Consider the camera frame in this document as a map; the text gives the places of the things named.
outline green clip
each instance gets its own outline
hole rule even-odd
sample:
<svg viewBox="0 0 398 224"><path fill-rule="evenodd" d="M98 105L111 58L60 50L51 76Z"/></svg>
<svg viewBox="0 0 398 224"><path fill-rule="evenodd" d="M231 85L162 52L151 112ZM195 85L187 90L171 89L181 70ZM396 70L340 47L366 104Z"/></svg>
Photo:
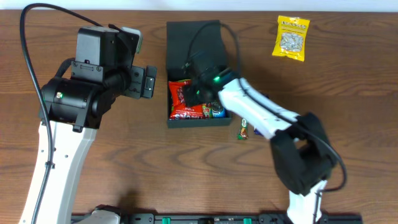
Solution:
<svg viewBox="0 0 398 224"><path fill-rule="evenodd" d="M171 223L171 218L163 218L162 219L162 224L170 224Z"/></svg>
<svg viewBox="0 0 398 224"><path fill-rule="evenodd" d="M251 218L244 218L243 224L251 224Z"/></svg>

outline yellow snack bag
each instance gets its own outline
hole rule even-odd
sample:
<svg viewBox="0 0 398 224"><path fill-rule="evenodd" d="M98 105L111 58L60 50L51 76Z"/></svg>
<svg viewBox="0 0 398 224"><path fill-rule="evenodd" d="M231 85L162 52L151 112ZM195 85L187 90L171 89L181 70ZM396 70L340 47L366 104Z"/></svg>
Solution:
<svg viewBox="0 0 398 224"><path fill-rule="evenodd" d="M278 35L273 56L286 56L304 61L305 36L310 21L298 17L278 17Z"/></svg>

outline box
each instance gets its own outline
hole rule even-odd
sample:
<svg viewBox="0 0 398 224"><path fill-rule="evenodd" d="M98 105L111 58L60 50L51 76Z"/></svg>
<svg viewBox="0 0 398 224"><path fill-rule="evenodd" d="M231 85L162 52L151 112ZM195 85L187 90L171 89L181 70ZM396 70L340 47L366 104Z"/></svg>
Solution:
<svg viewBox="0 0 398 224"><path fill-rule="evenodd" d="M172 107L169 81L175 82L190 78L184 74L182 68L187 59L189 44L197 30L208 22L214 21L167 22L167 126L169 128L227 126L232 122L229 111L226 111L225 118L169 120ZM210 57L213 57L216 66L227 67L228 61L221 39L220 26L208 26L201 31L192 45L192 54L198 50L205 51Z"/></svg>

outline white backdrop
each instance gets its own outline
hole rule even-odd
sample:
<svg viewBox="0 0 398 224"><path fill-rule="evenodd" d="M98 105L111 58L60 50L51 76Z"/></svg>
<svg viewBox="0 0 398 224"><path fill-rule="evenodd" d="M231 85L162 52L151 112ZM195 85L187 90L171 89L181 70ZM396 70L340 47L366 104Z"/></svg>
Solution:
<svg viewBox="0 0 398 224"><path fill-rule="evenodd" d="M44 2L67 9L188 11L353 11L397 12L398 0L0 0L0 9Z"/></svg>

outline wood grain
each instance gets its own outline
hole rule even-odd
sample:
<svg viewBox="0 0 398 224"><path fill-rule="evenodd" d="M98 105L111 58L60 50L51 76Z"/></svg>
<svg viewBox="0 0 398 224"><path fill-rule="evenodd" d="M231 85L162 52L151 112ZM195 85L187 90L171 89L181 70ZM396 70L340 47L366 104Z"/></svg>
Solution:
<svg viewBox="0 0 398 224"><path fill-rule="evenodd" d="M22 214L37 156L39 104L22 57L20 11L0 11L1 223ZM80 11L102 24L144 34L134 64L158 68L151 100L120 97L103 118L86 159L73 211L103 203L130 212L257 213L285 210L269 144L236 140L239 118L228 127L167 129L166 21L221 19L238 32L244 75L282 106L323 121L348 167L348 185L326 194L330 213L362 214L365 223L398 220L398 14L339 12ZM311 20L305 62L272 57L277 16ZM27 40L41 85L75 55L86 25L56 11L27 16ZM224 35L234 53L231 39ZM335 169L329 186L339 183Z"/></svg>

